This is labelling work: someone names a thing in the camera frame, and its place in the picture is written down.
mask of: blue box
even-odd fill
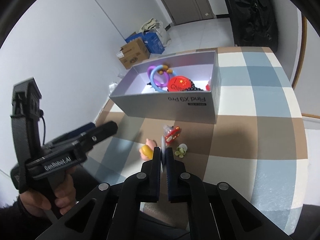
[[[138,33],[126,38],[125,42],[129,43],[130,41],[137,39],[139,37],[142,38],[145,46],[147,47],[150,53],[162,54],[164,52],[164,46],[162,45],[156,33],[150,33],[150,32]]]

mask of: black bag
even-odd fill
[[[278,28],[270,0],[228,0],[230,21],[238,46],[278,50]]]

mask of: toy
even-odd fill
[[[142,146],[139,150],[142,160],[148,161],[152,160],[153,149],[157,146],[156,142],[150,139],[147,139],[146,144]]]
[[[177,74],[176,74],[172,69],[169,69],[168,66],[166,66],[166,65],[159,65],[159,66],[155,67],[155,68],[151,71],[151,74],[150,74],[150,83],[151,83],[151,86],[152,86],[156,91],[161,92],[161,93],[165,93],[166,91],[162,90],[161,88],[159,88],[159,87],[156,85],[155,80],[154,80],[154,77],[155,77],[155,74],[156,74],[157,71],[163,71],[163,69],[166,70],[166,73],[167,73],[167,74],[170,73],[170,74],[172,74],[173,76],[177,76]]]
[[[173,142],[181,133],[181,128],[178,126],[173,127],[165,125],[163,129],[166,145],[169,145],[171,142]]]
[[[205,90],[210,91],[211,78],[208,81],[208,84],[205,86]]]
[[[150,67],[148,67],[148,70],[147,70],[148,78],[150,78],[150,74],[151,74],[151,72],[152,72],[155,68],[156,68],[156,66],[150,66]],[[164,70],[169,70],[168,66],[166,66],[166,65],[163,65],[163,68],[162,68],[162,69],[164,69]],[[170,80],[169,74],[168,74],[167,72],[163,72],[163,70],[159,70],[158,73],[159,73],[160,75],[164,74],[164,76],[165,76],[165,78],[166,78],[166,82],[162,84],[162,83],[160,83],[158,80],[153,79],[154,82],[155,82],[155,84],[156,84],[156,86],[157,86],[157,87],[161,87],[161,88],[166,87],[166,86],[168,85],[169,80]]]
[[[183,158],[183,156],[186,154],[188,150],[188,147],[184,144],[184,143],[181,143],[178,147],[177,147],[177,150],[175,151],[175,155],[176,156],[179,156],[179,158]]]
[[[184,76],[175,76],[168,83],[169,92],[183,91],[188,88],[191,88],[191,81]]]

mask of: phone box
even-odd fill
[[[148,59],[150,52],[142,39],[137,38],[122,46],[120,52],[117,53],[117,57],[126,69],[130,69],[132,65]]]
[[[156,92],[148,83],[149,66],[167,65],[204,91]],[[164,82],[164,75],[155,75]],[[128,116],[216,123],[220,101],[220,73],[215,50],[186,52],[134,65],[110,95]]]

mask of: beige cardboard box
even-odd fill
[[[150,52],[144,45],[141,38],[130,41],[128,44],[121,47],[117,57],[126,69],[150,57]]]

